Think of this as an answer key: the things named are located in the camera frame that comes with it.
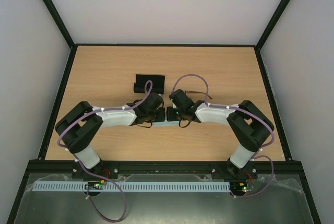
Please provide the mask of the light blue cleaning cloth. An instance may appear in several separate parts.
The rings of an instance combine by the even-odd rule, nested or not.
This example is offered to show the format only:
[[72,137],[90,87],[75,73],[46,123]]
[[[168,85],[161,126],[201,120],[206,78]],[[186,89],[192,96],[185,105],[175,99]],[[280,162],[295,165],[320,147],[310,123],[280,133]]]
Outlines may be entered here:
[[179,121],[163,121],[163,122],[154,122],[153,126],[154,127],[160,127],[160,126],[178,126]]

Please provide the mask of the brown translucent sunglasses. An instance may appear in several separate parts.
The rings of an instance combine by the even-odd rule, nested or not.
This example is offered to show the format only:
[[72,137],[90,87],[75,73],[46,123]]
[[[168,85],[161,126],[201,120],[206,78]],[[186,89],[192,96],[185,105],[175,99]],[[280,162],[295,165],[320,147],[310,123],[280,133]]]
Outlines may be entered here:
[[207,95],[205,92],[186,90],[185,93],[186,93],[186,94],[199,94],[199,95],[205,95],[205,96],[207,96],[209,99],[212,99],[212,97],[211,97],[210,95]]

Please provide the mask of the black sunglasses case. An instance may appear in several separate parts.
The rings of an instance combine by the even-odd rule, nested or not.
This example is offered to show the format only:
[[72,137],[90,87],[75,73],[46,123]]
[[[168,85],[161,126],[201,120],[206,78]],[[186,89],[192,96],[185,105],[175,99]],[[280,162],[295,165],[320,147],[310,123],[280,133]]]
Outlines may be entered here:
[[152,92],[164,94],[165,76],[136,74],[133,86],[134,93],[145,93],[150,88]]

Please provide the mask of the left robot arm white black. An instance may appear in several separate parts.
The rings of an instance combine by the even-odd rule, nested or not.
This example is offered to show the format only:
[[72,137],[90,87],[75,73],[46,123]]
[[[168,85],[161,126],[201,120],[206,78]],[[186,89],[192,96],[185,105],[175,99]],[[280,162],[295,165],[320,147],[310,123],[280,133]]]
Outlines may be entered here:
[[91,170],[101,161],[91,145],[99,129],[163,122],[163,106],[163,98],[155,92],[145,95],[142,100],[114,108],[93,107],[82,101],[55,125],[59,135],[57,143]]

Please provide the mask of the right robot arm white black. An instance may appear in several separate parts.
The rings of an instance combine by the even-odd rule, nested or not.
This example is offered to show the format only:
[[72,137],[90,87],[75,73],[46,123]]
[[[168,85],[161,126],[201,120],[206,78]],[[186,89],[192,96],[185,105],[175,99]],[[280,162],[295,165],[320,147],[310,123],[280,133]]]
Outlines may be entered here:
[[244,174],[254,155],[275,140],[274,125],[249,100],[234,105],[211,104],[204,100],[194,102],[181,89],[172,92],[169,98],[173,105],[167,108],[168,121],[220,123],[232,129],[239,145],[228,159],[226,170],[234,178]]

